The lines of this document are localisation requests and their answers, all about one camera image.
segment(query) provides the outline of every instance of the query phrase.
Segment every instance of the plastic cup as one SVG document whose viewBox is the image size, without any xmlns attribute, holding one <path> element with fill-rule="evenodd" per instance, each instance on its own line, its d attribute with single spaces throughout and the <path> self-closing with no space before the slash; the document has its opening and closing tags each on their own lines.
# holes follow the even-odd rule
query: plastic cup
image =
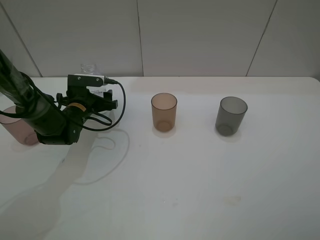
<svg viewBox="0 0 320 240">
<path fill-rule="evenodd" d="M 160 132 L 170 131 L 176 123 L 178 100 L 170 93 L 158 93 L 151 99 L 153 126 Z"/>
<path fill-rule="evenodd" d="M 248 110 L 248 105 L 235 96 L 227 96 L 220 102 L 215 128 L 222 136 L 231 136 L 238 128 Z"/>
<path fill-rule="evenodd" d="M 15 114 L 16 106 L 11 106 L 4 110 L 4 112 Z M 19 143 L 23 145 L 31 146 L 39 142 L 35 130 L 21 118 L 12 118 L 0 115 L 0 123 Z"/>
</svg>

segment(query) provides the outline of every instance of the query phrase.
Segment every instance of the black cable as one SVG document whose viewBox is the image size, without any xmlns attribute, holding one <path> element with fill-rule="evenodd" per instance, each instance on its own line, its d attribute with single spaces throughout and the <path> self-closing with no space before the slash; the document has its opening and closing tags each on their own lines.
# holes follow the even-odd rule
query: black cable
<svg viewBox="0 0 320 240">
<path fill-rule="evenodd" d="M 45 95 L 39 88 L 37 88 L 34 84 L 34 82 L 32 81 L 32 79 L 24 74 L 23 72 L 21 72 L 21 74 L 29 81 L 30 85 L 33 87 L 33 89 L 35 91 L 37 91 L 39 93 L 39 95 L 41 95 L 45 100 L 48 101 L 48 103 L 53 107 L 55 108 L 66 120 L 72 122 L 73 124 L 77 125 L 78 127 L 81 127 L 83 129 L 86 129 L 86 130 L 89 130 L 89 131 L 93 131 L 93 132 L 103 132 L 103 131 L 107 131 L 109 129 L 112 129 L 113 127 L 115 127 L 119 122 L 120 120 L 122 119 L 122 117 L 124 116 L 124 113 L 125 113 L 125 109 L 126 109 L 126 92 L 125 92 L 125 89 L 124 87 L 122 86 L 122 84 L 116 80 L 113 80 L 113 79 L 109 79 L 110 80 L 110 83 L 111 84 L 118 84 L 122 90 L 122 94 L 123 94 L 123 107 L 122 107 L 122 112 L 121 112 L 121 115 L 120 117 L 118 118 L 118 120 L 111 126 L 109 127 L 106 127 L 106 128 L 101 128 L 101 129 L 96 129 L 96 128 L 91 128 L 91 127 L 87 127 L 87 126 L 84 126 L 82 124 L 79 124 L 77 123 L 76 121 L 74 121 L 72 118 L 70 118 L 69 116 L 65 115 L 63 111 L 61 111 L 55 104 L 54 102 L 52 102 L 48 97 L 47 95 Z"/>
<path fill-rule="evenodd" d="M 36 94 L 34 94 L 35 93 L 35 89 L 34 89 L 33 86 L 32 86 L 32 90 L 33 90 L 33 101 L 30 103 L 29 106 L 27 106 L 27 107 L 24 106 L 23 107 L 23 112 L 20 112 L 20 113 L 8 113 L 8 112 L 4 112 L 4 111 L 0 110 L 0 114 L 4 115 L 6 117 L 9 117 L 9 118 L 13 118 L 13 119 L 22 119 L 22 118 L 25 118 L 26 116 L 28 116 L 29 114 L 31 114 L 36 108 L 36 104 L 35 103 L 36 103 L 36 100 L 37 100 Z"/>
<path fill-rule="evenodd" d="M 85 119 L 89 119 L 89 120 L 94 120 L 100 124 L 103 124 L 103 125 L 106 125 L 106 126 L 111 126 L 112 125 L 112 120 L 111 118 L 99 113 L 99 112 L 95 112 L 95 111 L 92 111 L 93 114 L 103 118 L 103 119 L 106 119 L 107 121 L 109 122 L 105 122 L 105 121 L 101 121 L 100 119 L 96 118 L 96 117 L 92 117 L 92 116 L 87 116 Z"/>
</svg>

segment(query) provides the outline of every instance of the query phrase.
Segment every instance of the translucent brown cup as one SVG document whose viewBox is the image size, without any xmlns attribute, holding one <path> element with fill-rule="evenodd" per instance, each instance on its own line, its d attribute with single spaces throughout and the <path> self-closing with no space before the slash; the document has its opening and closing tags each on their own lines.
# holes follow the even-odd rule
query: translucent brown cup
<svg viewBox="0 0 320 240">
<path fill-rule="evenodd" d="M 151 99 L 153 126 L 160 132 L 170 131 L 176 123 L 178 100 L 170 93 L 158 93 Z"/>
<path fill-rule="evenodd" d="M 15 114 L 16 106 L 11 106 L 4 110 L 4 112 L 8 114 Z M 23 145 L 31 146 L 39 142 L 34 129 L 21 118 L 12 118 L 0 115 L 0 123 L 19 143 Z"/>
<path fill-rule="evenodd" d="M 227 96 L 220 102 L 215 128 L 222 136 L 231 136 L 238 128 L 248 110 L 248 105 L 235 96 Z"/>
</svg>

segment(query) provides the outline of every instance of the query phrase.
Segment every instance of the black robotic arm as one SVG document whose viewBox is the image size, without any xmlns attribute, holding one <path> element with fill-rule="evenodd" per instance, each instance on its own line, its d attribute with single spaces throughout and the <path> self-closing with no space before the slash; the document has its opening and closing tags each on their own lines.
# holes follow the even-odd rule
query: black robotic arm
<svg viewBox="0 0 320 240">
<path fill-rule="evenodd" d="M 103 97 L 90 93 L 87 86 L 101 87 L 106 84 L 119 84 L 123 92 L 123 109 L 121 116 L 112 124 L 111 119 L 100 114 L 118 107 L 118 101 L 112 100 L 111 90 Z M 76 143 L 83 128 L 91 131 L 105 131 L 114 127 L 122 118 L 126 107 L 126 95 L 123 86 L 105 76 L 68 75 L 67 92 L 56 96 L 58 106 L 51 95 L 40 91 L 26 74 L 19 72 L 0 50 L 0 92 L 14 102 L 16 114 L 0 114 L 12 118 L 23 118 L 36 132 L 40 143 L 48 145 L 70 145 Z M 101 121 L 96 114 L 109 122 Z M 83 126 L 92 119 L 109 126 L 103 129 L 91 129 Z"/>
</svg>

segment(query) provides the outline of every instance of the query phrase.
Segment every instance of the gray cup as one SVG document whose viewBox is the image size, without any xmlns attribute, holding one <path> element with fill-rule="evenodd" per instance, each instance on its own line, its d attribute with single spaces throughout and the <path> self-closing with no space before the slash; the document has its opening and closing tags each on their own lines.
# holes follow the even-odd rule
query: gray cup
<svg viewBox="0 0 320 240">
<path fill-rule="evenodd" d="M 231 136 L 238 128 L 248 110 L 248 105 L 235 96 L 227 96 L 220 102 L 215 128 L 222 136 Z"/>
</svg>

